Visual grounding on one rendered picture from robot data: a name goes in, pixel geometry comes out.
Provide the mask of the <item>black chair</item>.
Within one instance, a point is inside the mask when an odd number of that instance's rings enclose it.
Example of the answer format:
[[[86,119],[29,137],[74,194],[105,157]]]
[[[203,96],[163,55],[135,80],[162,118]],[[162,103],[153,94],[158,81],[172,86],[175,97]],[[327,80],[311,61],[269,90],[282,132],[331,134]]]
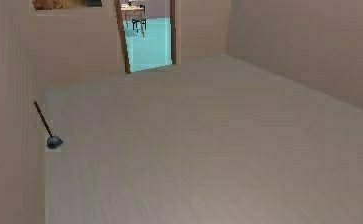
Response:
[[[147,22],[147,18],[146,18],[146,6],[145,5],[140,5],[139,8],[141,9],[141,11],[139,12],[139,15],[137,17],[134,17],[131,19],[133,28],[136,31],[139,30],[144,30],[147,28],[146,22]]]

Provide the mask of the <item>light wooden table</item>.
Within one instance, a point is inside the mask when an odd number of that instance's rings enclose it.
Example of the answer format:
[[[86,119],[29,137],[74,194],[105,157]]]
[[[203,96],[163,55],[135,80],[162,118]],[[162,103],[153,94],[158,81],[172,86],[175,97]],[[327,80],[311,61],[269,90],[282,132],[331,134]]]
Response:
[[[123,4],[121,6],[123,24],[128,24],[128,22],[131,21],[132,18],[139,15],[140,11],[141,9],[139,8],[139,6]],[[145,35],[145,29],[139,30],[137,32],[141,32],[142,35]]]

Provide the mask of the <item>black toilet plunger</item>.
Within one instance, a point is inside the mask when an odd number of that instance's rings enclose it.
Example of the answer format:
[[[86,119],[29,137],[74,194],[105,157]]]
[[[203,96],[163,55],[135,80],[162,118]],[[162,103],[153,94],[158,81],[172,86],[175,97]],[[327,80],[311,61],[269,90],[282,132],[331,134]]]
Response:
[[[50,150],[55,150],[55,149],[58,149],[60,148],[62,145],[63,145],[63,140],[57,136],[57,135],[54,135],[51,131],[51,128],[49,127],[46,119],[45,119],[45,116],[43,115],[42,113],[42,110],[38,104],[37,101],[34,101],[33,102],[35,108],[36,108],[36,111],[41,119],[41,122],[45,128],[45,130],[47,131],[47,134],[48,134],[48,137],[46,139],[46,146],[48,149]]]

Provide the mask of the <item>brown door frame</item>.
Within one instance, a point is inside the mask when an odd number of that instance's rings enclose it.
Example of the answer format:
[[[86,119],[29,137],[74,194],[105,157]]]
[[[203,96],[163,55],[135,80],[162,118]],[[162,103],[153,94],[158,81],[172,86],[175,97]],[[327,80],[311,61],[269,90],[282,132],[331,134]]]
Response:
[[[134,73],[176,64],[176,0],[115,0],[124,70]],[[129,21],[123,24],[121,6],[146,6],[145,35]]]

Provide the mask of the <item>orange framed wall picture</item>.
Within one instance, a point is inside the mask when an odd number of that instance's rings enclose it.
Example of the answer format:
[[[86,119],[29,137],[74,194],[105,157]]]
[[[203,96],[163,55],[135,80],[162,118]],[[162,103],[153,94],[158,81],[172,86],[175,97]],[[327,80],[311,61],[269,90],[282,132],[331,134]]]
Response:
[[[101,7],[102,0],[31,0],[35,10]]]

